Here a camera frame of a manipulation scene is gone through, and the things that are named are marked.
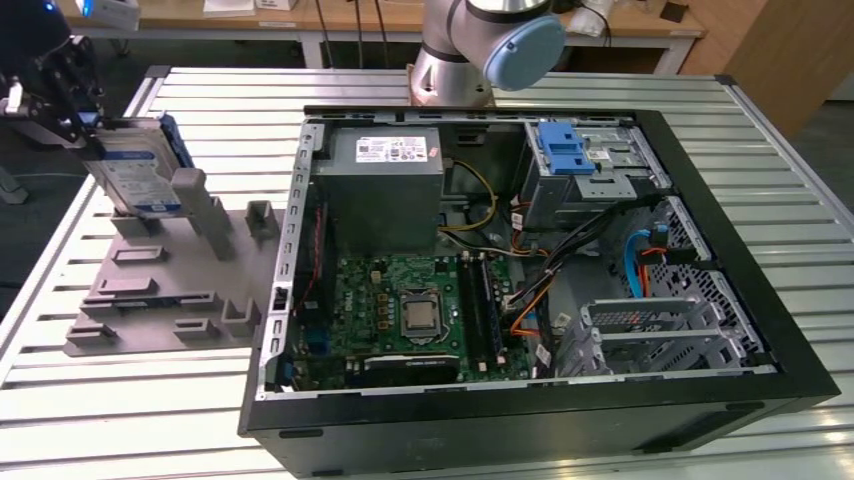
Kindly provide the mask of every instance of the power supply label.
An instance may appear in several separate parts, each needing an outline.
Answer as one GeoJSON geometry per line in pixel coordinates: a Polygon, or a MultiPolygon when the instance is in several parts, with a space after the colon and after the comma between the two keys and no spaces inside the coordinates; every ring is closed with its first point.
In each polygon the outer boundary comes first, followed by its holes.
{"type": "Polygon", "coordinates": [[[426,161],[426,137],[362,137],[357,140],[357,163],[426,161]]]}

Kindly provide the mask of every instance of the green circuit board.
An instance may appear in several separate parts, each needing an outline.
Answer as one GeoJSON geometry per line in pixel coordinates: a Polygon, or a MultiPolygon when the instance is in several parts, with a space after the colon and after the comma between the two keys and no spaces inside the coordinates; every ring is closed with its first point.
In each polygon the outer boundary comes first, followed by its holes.
{"type": "MultiPolygon", "coordinates": [[[[321,389],[346,387],[334,359],[407,354],[455,355],[461,358],[458,382],[518,380],[529,376],[527,352],[522,342],[505,351],[506,364],[479,371],[470,365],[466,348],[463,308],[459,298],[454,256],[345,257],[338,261],[335,319],[330,326],[333,362],[318,359],[313,378],[321,389]],[[442,331],[419,344],[405,335],[402,299],[409,294],[437,295],[442,331]]],[[[487,262],[498,298],[510,293],[510,276],[503,258],[487,262]]]]}

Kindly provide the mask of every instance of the ram slot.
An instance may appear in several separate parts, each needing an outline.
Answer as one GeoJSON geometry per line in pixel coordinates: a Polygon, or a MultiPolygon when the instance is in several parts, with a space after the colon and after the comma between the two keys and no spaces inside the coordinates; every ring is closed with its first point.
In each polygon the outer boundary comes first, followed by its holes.
{"type": "Polygon", "coordinates": [[[505,364],[498,308],[490,288],[490,274],[481,258],[461,257],[457,262],[463,332],[469,363],[481,372],[505,364]]]}

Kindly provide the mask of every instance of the blue drive bay bracket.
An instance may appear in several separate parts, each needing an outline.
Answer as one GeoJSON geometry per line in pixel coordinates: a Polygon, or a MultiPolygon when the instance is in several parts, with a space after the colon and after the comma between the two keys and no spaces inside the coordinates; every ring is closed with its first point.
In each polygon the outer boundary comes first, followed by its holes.
{"type": "Polygon", "coordinates": [[[553,175],[593,175],[597,166],[585,154],[585,139],[566,122],[543,122],[538,126],[539,142],[549,158],[553,175]]]}

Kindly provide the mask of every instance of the aluminum slotted table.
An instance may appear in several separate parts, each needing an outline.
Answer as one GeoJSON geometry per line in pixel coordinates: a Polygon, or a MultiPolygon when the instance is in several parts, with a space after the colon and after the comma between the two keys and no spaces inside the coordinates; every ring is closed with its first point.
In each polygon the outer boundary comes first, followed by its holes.
{"type": "MultiPolygon", "coordinates": [[[[554,75],[497,95],[499,106],[665,113],[842,395],[693,452],[406,478],[850,478],[854,219],[738,87],[712,77],[554,75]]],[[[401,71],[152,67],[126,113],[170,111],[211,193],[241,208],[254,199],[287,201],[305,105],[406,103],[401,71]]],[[[3,478],[289,478],[235,433],[249,349],[62,352],[114,235],[110,212],[90,177],[0,325],[3,478]]]]}

